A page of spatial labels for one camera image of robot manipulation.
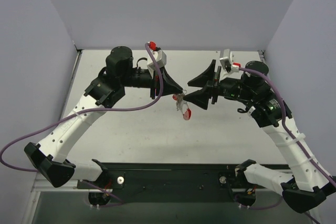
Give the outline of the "red tagged key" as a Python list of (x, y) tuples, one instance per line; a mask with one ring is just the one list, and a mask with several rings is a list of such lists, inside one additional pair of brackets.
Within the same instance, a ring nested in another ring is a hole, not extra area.
[(181, 95), (180, 95), (180, 94), (173, 94), (173, 95), (172, 95), (172, 98), (173, 98), (175, 101), (179, 101), (180, 98), (181, 98)]

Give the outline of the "red round key tag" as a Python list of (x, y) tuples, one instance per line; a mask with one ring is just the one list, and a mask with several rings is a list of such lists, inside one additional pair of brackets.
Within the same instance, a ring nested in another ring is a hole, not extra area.
[(186, 109), (183, 113), (183, 119), (188, 121), (191, 118), (192, 111), (190, 109)]

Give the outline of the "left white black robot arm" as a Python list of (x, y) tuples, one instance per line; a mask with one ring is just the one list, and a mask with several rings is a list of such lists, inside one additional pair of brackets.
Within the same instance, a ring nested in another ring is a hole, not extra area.
[(106, 185), (110, 175), (98, 160), (84, 164), (71, 162), (67, 156), (77, 141), (96, 120), (125, 96), (125, 88), (150, 89), (150, 98), (183, 91), (165, 69), (166, 54), (154, 42), (145, 44), (147, 68), (133, 66), (132, 50), (118, 46), (106, 57), (106, 65), (85, 89), (72, 112), (38, 143), (28, 143), (24, 152), (33, 166), (54, 186), (71, 179), (88, 180), (94, 187)]

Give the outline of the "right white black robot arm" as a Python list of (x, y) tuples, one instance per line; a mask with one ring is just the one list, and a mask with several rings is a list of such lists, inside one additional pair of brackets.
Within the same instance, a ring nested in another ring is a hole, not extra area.
[(185, 101), (202, 109), (217, 102), (219, 97), (237, 101), (238, 109), (248, 114), (271, 138), (290, 168), (282, 173), (247, 160), (235, 168), (236, 181), (246, 188), (233, 199), (251, 206), (255, 202), (253, 186), (261, 186), (279, 194), (287, 205), (300, 214), (319, 206), (335, 193), (334, 178), (321, 166), (305, 142), (293, 115), (279, 91), (268, 79), (268, 66), (250, 61), (244, 67), (238, 63), (217, 67), (214, 61), (199, 76), (188, 82), (196, 91)]

